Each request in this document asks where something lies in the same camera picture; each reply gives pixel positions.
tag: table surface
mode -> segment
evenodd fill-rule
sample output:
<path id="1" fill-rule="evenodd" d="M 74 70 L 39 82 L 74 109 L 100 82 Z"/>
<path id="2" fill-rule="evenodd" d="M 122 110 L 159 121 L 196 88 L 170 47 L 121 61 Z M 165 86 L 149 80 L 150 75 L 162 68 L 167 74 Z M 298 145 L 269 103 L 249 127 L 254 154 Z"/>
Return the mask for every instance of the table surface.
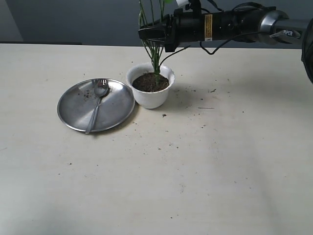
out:
<path id="1" fill-rule="evenodd" d="M 59 120 L 59 98 L 91 78 L 125 82 L 144 49 L 0 45 L 0 234 L 311 234 L 300 58 L 190 48 L 166 62 L 177 79 L 163 106 L 87 136 Z"/>

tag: soil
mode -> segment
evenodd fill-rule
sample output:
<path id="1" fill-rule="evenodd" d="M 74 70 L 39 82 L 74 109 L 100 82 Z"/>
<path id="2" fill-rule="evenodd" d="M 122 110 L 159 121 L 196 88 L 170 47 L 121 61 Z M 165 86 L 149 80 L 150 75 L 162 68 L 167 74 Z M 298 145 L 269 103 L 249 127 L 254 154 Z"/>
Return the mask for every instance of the soil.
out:
<path id="1" fill-rule="evenodd" d="M 159 76 L 160 83 L 156 84 L 156 76 Z M 168 79 L 153 72 L 145 73 L 133 82 L 133 87 L 142 92 L 159 92 L 169 86 Z"/>

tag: white pot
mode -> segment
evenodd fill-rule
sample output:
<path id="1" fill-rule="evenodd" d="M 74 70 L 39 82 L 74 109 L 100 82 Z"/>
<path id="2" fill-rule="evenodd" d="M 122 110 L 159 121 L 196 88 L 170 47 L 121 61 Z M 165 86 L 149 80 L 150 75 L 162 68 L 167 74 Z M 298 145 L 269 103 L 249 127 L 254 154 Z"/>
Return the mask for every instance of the white pot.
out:
<path id="1" fill-rule="evenodd" d="M 145 73 L 153 72 L 151 63 L 143 63 L 132 67 L 126 74 L 126 83 L 133 90 L 134 98 L 139 105 L 146 109 L 155 109 L 161 106 L 168 97 L 168 92 L 175 81 L 174 72 L 164 65 L 160 67 L 160 74 L 169 81 L 169 86 L 159 92 L 142 92 L 133 87 L 133 82 Z"/>

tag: metal plate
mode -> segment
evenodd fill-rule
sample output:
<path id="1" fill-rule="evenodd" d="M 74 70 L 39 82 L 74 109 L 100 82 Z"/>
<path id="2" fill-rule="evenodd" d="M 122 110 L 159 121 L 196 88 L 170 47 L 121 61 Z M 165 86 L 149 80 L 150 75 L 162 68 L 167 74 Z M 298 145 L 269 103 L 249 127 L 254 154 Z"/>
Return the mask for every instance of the metal plate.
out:
<path id="1" fill-rule="evenodd" d="M 58 103 L 58 115 L 68 127 L 84 132 L 95 108 L 97 97 L 93 93 L 98 79 L 91 79 L 68 89 Z M 105 131 L 125 121 L 134 110 L 132 90 L 125 84 L 106 79 L 109 93 L 102 98 L 96 124 L 91 132 Z"/>

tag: yellow label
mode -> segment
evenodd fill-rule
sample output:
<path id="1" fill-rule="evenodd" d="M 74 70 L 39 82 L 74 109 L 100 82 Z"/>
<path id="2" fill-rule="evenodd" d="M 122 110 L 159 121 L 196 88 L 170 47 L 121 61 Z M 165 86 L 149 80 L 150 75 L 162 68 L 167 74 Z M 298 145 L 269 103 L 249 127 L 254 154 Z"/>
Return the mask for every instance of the yellow label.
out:
<path id="1" fill-rule="evenodd" d="M 205 15 L 205 21 L 204 21 L 204 39 L 206 41 L 212 41 L 213 39 L 213 15 L 207 14 Z"/>

